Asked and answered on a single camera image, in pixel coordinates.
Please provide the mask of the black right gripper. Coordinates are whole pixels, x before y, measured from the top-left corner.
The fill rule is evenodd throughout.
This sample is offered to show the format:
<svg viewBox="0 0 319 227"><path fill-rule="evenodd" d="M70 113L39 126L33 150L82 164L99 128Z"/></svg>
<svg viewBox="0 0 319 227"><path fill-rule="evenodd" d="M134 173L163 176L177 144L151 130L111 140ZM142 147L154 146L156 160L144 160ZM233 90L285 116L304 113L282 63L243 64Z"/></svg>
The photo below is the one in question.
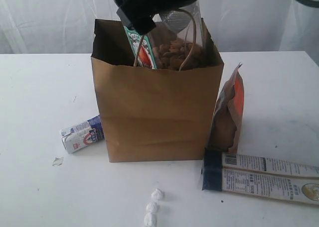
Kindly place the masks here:
<svg viewBox="0 0 319 227"><path fill-rule="evenodd" d="M122 24L139 35L151 32L156 24L153 17L156 13L180 8L197 0L114 0L118 6L117 15Z"/></svg>

